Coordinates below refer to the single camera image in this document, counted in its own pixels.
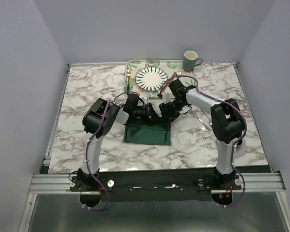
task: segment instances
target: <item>white wall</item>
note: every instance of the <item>white wall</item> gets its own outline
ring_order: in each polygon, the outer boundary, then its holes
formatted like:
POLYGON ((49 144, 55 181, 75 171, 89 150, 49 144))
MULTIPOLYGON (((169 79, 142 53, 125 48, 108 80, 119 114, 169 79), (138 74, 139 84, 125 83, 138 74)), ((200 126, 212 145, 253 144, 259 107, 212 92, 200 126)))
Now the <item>white wall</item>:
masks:
POLYGON ((240 77, 290 208, 290 0, 276 0, 240 62, 240 77))
POLYGON ((0 232, 18 230, 66 62, 32 0, 0 0, 0 232))
POLYGON ((239 61, 274 0, 35 0, 68 63, 239 61))

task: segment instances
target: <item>teal mug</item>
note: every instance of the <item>teal mug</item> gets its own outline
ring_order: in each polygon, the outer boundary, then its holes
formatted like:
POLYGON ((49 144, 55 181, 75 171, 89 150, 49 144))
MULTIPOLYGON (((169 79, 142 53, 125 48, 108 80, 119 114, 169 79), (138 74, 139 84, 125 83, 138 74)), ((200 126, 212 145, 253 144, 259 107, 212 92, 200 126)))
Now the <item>teal mug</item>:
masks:
POLYGON ((187 51, 184 53, 183 59, 183 69, 187 72, 193 70, 194 67, 199 66, 202 64, 203 60, 199 58, 198 54, 193 51, 187 51))

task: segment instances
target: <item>green cloth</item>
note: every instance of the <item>green cloth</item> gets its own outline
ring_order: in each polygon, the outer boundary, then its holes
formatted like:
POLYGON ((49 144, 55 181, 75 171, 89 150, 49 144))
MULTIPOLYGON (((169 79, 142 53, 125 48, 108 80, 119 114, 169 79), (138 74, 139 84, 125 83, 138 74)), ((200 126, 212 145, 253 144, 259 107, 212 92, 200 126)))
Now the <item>green cloth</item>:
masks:
POLYGON ((141 119, 126 124, 124 142, 132 144, 171 145, 171 130, 158 123, 144 123, 141 119))

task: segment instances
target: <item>white plate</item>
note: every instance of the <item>white plate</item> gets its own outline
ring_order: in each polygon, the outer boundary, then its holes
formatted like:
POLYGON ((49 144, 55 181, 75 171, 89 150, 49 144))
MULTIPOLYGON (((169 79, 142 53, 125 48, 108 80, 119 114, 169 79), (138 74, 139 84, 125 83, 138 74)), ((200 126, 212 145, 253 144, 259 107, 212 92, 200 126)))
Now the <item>white plate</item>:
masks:
POLYGON ((168 79, 166 72, 156 66, 147 66, 140 69, 136 76, 136 84, 145 91, 157 91, 168 79))

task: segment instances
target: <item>white marble surface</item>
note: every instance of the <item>white marble surface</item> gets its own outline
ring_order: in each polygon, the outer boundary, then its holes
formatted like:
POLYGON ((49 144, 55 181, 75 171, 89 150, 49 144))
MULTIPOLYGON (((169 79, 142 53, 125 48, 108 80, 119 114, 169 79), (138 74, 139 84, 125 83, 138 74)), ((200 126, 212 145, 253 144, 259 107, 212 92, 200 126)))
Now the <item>white marble surface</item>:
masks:
MULTIPOLYGON (((98 97, 113 99, 124 88, 125 65, 71 67, 55 137, 49 173, 77 170, 85 152, 82 118, 98 97)), ((235 98, 244 113, 248 132, 246 153, 236 158, 237 166, 266 165, 266 157, 232 64, 203 64, 196 71, 202 91, 220 98, 235 98)), ((124 103, 126 97, 119 98, 124 103)), ((151 100, 156 106, 161 100, 151 100)), ((205 115, 194 107, 207 123, 205 115)), ((127 144, 125 126, 114 123, 105 137, 100 155, 100 171, 150 170, 213 167, 217 142, 196 118, 182 115, 171 124, 171 146, 127 144)))

